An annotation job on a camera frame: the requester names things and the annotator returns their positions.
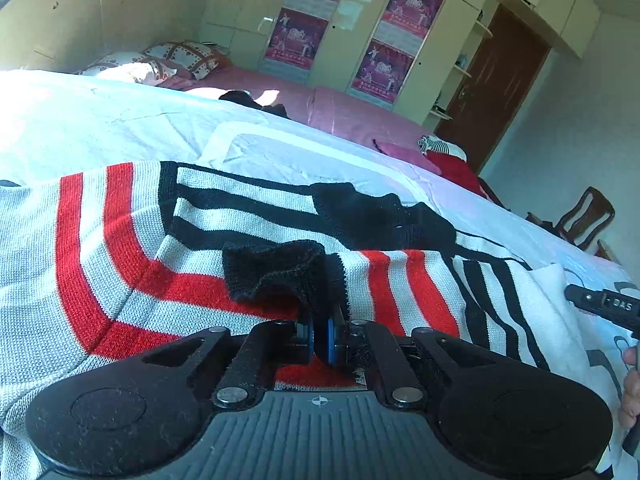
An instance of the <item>white wall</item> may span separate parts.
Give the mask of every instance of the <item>white wall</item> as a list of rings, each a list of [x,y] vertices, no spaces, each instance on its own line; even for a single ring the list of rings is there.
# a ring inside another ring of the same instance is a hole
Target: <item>white wall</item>
[[[196,38],[207,0],[11,0],[0,10],[0,70],[71,72],[114,50]]]
[[[584,59],[558,56],[514,126],[483,172],[504,205],[555,223],[596,187],[616,209],[600,237],[640,280],[640,23],[604,14]]]

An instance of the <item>pink mattress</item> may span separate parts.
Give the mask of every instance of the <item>pink mattress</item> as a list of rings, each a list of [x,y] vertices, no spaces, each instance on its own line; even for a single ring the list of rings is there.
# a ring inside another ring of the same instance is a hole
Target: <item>pink mattress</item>
[[[418,139],[430,134],[409,119],[343,92],[313,89],[237,66],[215,70],[189,92],[217,99],[222,90],[247,90],[254,99],[264,91],[278,90],[273,104],[283,104],[293,121],[372,149],[376,139],[417,150]]]

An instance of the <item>silver bolt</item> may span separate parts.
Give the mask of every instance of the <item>silver bolt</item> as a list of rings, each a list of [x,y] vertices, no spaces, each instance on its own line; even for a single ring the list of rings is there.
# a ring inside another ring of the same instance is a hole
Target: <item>silver bolt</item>
[[[237,404],[245,400],[248,396],[249,393],[247,393],[247,390],[238,388],[237,386],[222,388],[216,394],[216,398],[223,404]]]
[[[418,388],[406,386],[404,388],[396,388],[392,393],[392,397],[401,404],[411,404],[422,400],[422,392]]]

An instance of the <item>door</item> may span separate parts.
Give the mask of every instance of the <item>door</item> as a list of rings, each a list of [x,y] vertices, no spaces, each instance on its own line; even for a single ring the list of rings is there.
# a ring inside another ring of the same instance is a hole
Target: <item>door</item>
[[[493,38],[482,41],[440,121],[436,135],[465,150],[478,173],[511,123],[542,67],[549,46],[505,7],[489,26]]]

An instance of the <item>shelf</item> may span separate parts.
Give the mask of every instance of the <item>shelf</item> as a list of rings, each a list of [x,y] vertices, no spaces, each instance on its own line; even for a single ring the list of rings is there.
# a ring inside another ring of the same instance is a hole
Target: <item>shelf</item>
[[[475,22],[474,29],[478,34],[481,34],[485,38],[492,38],[494,36],[494,34],[489,30],[489,28],[484,23]]]
[[[430,113],[431,115],[435,115],[436,117],[439,117],[439,118],[441,118],[441,119],[444,119],[445,121],[450,121],[450,120],[452,120],[452,119],[453,119],[453,117],[448,116],[447,114],[443,114],[442,112],[439,112],[439,111],[437,111],[437,110],[433,110],[433,109],[431,109],[431,110],[429,110],[429,113]]]
[[[454,65],[454,66],[453,66],[453,68],[454,68],[455,70],[457,70],[458,72],[463,73],[465,76],[467,76],[467,77],[471,77],[471,74],[470,74],[469,72],[467,72],[467,71],[466,71],[464,68],[462,68],[461,66]]]

